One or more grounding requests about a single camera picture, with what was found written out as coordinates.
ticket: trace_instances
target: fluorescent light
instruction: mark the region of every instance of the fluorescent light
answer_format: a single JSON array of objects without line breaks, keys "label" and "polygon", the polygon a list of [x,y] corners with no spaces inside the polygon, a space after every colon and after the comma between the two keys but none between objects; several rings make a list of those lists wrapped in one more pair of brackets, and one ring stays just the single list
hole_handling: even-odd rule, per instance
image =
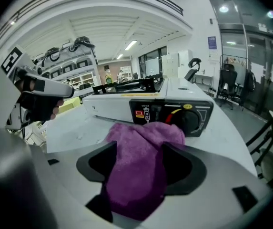
[{"label": "fluorescent light", "polygon": [[269,18],[273,19],[273,10],[268,11],[266,14]]},{"label": "fluorescent light", "polygon": [[129,50],[137,41],[132,41],[125,50]]},{"label": "fluorescent light", "polygon": [[226,12],[228,12],[228,7],[222,6],[222,7],[219,8],[219,11],[222,12],[222,13],[226,13]]}]

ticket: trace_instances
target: stove knob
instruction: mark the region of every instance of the stove knob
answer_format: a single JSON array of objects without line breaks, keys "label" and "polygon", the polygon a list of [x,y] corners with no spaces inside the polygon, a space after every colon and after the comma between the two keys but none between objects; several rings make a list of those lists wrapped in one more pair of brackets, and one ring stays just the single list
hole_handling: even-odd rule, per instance
[{"label": "stove knob", "polygon": [[187,136],[199,127],[199,117],[193,111],[178,111],[171,118],[171,124],[179,127]]}]

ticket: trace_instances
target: poster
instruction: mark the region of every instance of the poster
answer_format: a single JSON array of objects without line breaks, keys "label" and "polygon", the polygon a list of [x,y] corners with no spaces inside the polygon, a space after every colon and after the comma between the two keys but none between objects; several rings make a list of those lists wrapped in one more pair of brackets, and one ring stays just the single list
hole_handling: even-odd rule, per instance
[{"label": "poster", "polygon": [[256,78],[256,82],[260,83],[261,77],[264,76],[264,74],[263,74],[264,66],[251,62],[251,69],[252,69],[252,73],[254,74],[254,76]]},{"label": "poster", "polygon": [[208,37],[208,50],[209,50],[209,55],[218,55],[217,39],[215,36]]}]

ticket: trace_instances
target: bottle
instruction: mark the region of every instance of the bottle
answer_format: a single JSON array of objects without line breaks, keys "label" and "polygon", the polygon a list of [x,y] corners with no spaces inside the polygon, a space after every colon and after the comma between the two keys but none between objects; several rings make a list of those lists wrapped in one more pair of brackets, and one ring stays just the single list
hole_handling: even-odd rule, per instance
[{"label": "bottle", "polygon": [[110,83],[114,83],[113,77],[111,75],[110,69],[108,65],[104,66],[104,71],[106,72],[106,83],[110,84]]}]

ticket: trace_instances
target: purple towel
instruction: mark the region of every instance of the purple towel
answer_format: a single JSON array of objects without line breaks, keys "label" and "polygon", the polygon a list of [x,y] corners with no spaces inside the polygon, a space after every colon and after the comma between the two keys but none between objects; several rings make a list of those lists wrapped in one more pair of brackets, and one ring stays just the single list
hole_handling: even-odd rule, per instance
[{"label": "purple towel", "polygon": [[106,183],[111,210],[132,219],[145,220],[163,201],[166,173],[162,144],[184,144],[176,125],[115,124],[106,141],[117,141],[117,160]]}]

